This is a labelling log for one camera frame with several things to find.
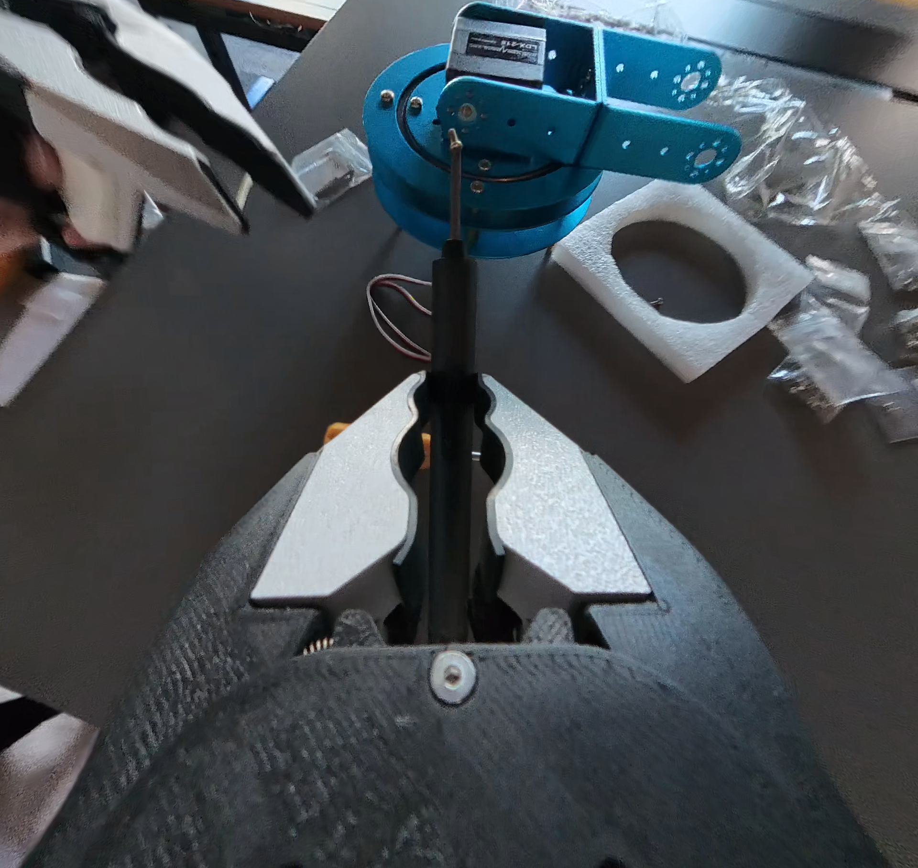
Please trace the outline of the labelled clear zip bag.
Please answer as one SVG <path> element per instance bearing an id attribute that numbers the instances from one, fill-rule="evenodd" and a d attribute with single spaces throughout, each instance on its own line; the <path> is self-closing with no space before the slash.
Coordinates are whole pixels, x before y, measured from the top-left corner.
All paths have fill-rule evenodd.
<path id="1" fill-rule="evenodd" d="M 300 152 L 290 167 L 317 211 L 332 205 L 373 175 L 368 149 L 350 128 L 340 129 Z"/>

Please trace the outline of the white foam packing piece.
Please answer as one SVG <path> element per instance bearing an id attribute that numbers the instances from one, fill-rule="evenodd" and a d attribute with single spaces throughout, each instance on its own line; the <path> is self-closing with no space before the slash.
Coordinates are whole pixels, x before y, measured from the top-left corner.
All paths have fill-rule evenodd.
<path id="1" fill-rule="evenodd" d="M 627 283 L 614 237 L 645 221 L 695 231 L 723 247 L 740 269 L 740 313 L 715 323 L 662 315 Z M 584 221 L 552 246 L 552 260 L 683 382 L 691 382 L 765 328 L 810 284 L 809 268 L 707 189 L 652 181 Z"/>

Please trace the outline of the clear plastic wrap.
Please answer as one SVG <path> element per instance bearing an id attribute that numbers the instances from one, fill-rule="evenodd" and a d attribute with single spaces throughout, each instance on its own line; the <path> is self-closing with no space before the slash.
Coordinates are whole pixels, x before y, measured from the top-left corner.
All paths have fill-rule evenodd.
<path id="1" fill-rule="evenodd" d="M 676 0 L 494 0 L 511 8 L 623 28 L 686 43 L 688 10 Z M 787 79 L 724 67 L 705 114 L 737 128 L 743 148 L 716 185 L 744 217 L 798 226 L 850 225 L 869 240 L 912 233 L 916 218 L 885 195 L 841 128 L 829 125 Z"/>

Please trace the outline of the black screwdriver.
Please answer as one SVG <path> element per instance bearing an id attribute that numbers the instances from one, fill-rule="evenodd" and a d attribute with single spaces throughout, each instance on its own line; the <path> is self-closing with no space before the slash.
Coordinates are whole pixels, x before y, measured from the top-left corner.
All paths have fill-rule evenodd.
<path id="1" fill-rule="evenodd" d="M 476 399 L 476 265 L 461 226 L 463 145 L 448 132 L 449 234 L 432 264 L 429 638 L 465 642 L 468 631 L 472 448 Z"/>

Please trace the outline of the dark grey desk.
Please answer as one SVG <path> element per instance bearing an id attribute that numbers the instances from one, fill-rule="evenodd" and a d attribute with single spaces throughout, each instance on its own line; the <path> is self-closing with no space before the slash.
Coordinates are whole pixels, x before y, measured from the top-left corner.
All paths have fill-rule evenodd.
<path id="1" fill-rule="evenodd" d="M 144 243 L 2 411 L 2 685 L 100 725 L 201 560 L 311 447 L 410 372 L 374 271 L 436 252 L 372 184 L 251 234 Z M 671 521 L 740 599 L 832 756 L 916 740 L 916 445 L 765 378 L 763 332 L 685 384 L 540 255 L 479 270 L 479 367 Z"/>

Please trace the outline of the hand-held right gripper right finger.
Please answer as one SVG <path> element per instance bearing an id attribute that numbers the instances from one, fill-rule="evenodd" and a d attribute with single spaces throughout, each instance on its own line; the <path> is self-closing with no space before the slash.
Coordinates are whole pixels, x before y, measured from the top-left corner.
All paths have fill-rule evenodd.
<path id="1" fill-rule="evenodd" d="M 652 595 L 618 519 L 567 435 L 488 374 L 478 378 L 488 542 L 510 607 L 643 602 Z"/>

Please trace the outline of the person's left hand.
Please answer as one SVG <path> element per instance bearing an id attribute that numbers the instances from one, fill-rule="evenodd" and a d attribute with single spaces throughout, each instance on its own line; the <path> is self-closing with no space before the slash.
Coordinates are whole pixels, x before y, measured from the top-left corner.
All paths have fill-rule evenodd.
<path id="1" fill-rule="evenodd" d="M 2 174 L 13 172 L 18 187 L 33 191 L 57 192 L 63 182 L 63 170 L 56 151 L 39 135 L 24 136 L 15 129 L 2 134 Z M 13 257 L 33 247 L 40 235 L 30 205 L 17 198 L 1 197 L 1 255 Z"/>

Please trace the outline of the group of small screw bags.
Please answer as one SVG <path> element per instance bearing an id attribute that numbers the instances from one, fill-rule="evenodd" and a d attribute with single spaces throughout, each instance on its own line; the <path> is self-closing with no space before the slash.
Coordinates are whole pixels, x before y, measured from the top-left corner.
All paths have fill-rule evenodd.
<path id="1" fill-rule="evenodd" d="M 811 276 L 768 325 L 784 355 L 767 385 L 821 425 L 866 408 L 884 440 L 916 444 L 916 368 L 890 364 L 864 338 L 873 290 L 847 231 L 800 228 L 792 252 Z"/>

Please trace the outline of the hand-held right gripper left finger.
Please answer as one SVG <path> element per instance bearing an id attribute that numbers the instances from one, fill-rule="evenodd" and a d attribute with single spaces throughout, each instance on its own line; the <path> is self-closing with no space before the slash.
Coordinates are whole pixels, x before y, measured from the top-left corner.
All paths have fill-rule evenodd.
<path id="1" fill-rule="evenodd" d="M 259 607 L 396 607 L 415 541 L 426 374 L 407 377 L 317 455 L 251 590 Z"/>

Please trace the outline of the orange-handled screwdriver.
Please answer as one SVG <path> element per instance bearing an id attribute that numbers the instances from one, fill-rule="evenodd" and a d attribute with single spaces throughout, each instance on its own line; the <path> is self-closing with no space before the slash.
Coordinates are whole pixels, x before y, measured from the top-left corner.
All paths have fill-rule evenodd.
<path id="1" fill-rule="evenodd" d="M 334 438 L 337 438 L 343 431 L 345 431 L 350 426 L 350 423 L 347 422 L 335 422 L 327 426 L 324 438 L 323 438 L 323 447 L 328 445 L 330 441 Z M 423 447 L 423 461 L 419 470 L 429 470 L 430 461 L 431 461 L 431 436 L 429 431 L 423 431 L 421 433 L 422 447 Z"/>

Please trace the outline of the white cardboard box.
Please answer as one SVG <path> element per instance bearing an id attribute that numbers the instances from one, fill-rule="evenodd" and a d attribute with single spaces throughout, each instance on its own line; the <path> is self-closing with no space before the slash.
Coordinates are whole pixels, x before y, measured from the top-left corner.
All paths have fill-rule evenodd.
<path id="1" fill-rule="evenodd" d="M 61 272 L 25 301 L 1 345 L 1 405 L 10 405 L 107 287 L 103 279 Z"/>

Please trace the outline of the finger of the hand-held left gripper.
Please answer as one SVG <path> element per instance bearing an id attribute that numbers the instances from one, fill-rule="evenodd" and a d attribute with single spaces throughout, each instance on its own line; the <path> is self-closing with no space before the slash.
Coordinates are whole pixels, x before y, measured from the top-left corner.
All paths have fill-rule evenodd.
<path id="1" fill-rule="evenodd" d="M 243 164 L 250 116 L 221 75 L 125 0 L 2 0 L 2 234 L 138 236 L 146 198 L 248 230 L 197 142 Z"/>
<path id="2" fill-rule="evenodd" d="M 242 218 L 207 157 L 234 163 L 308 218 L 315 204 L 226 80 L 157 19 L 123 0 L 2 0 L 2 55 L 29 88 L 98 119 L 98 134 L 151 196 L 200 218 Z"/>

